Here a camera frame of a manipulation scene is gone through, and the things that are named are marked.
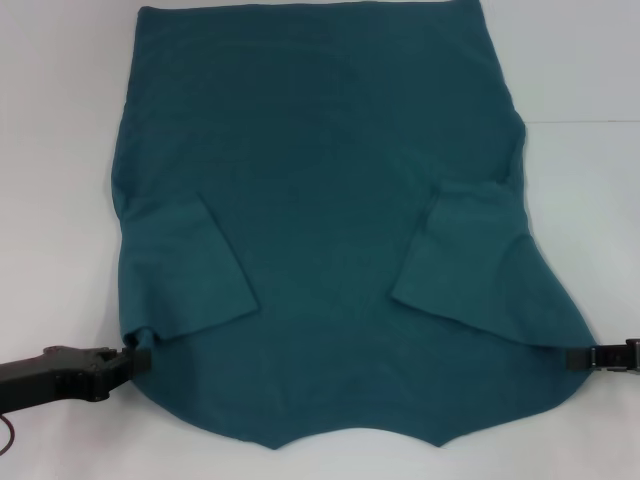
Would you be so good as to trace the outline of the teal blue t-shirt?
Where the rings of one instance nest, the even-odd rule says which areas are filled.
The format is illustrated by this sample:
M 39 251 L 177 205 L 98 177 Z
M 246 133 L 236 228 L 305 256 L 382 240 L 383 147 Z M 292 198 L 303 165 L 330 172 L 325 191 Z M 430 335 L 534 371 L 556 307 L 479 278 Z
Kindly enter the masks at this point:
M 142 8 L 111 177 L 139 389 L 272 449 L 561 405 L 593 337 L 525 140 L 479 0 Z

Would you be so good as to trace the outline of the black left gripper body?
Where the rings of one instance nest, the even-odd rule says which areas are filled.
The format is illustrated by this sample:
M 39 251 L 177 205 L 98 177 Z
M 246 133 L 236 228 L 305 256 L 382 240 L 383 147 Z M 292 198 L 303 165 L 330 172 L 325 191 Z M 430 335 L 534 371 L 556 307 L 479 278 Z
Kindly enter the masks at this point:
M 0 413 L 59 400 L 106 400 L 106 353 L 104 348 L 54 346 L 37 357 L 0 364 Z

